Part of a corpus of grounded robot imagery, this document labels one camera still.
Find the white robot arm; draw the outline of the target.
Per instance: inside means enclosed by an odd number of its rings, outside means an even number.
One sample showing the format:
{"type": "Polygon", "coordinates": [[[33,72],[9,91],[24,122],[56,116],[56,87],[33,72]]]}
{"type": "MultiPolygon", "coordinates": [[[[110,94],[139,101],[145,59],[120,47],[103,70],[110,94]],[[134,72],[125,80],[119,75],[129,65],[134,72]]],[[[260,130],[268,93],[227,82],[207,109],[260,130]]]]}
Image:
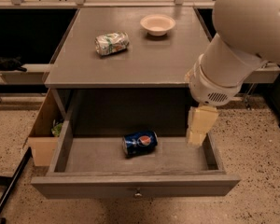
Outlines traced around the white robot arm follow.
{"type": "Polygon", "coordinates": [[[280,0],[216,0],[216,35],[186,74],[198,102],[189,110],[187,143],[201,145],[219,106],[239,92],[245,79],[266,63],[280,65],[280,0]]]}

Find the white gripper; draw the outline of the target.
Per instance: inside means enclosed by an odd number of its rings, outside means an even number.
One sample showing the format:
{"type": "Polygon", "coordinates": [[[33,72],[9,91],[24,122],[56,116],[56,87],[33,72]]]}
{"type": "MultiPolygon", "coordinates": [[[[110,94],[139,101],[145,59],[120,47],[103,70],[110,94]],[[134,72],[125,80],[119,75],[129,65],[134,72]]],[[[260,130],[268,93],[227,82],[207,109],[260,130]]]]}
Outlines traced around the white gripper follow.
{"type": "Polygon", "coordinates": [[[223,87],[211,81],[202,70],[203,55],[200,55],[194,66],[185,74],[192,98],[203,105],[191,107],[188,114],[187,144],[200,146],[218,118],[214,106],[227,104],[241,86],[223,87]]]}

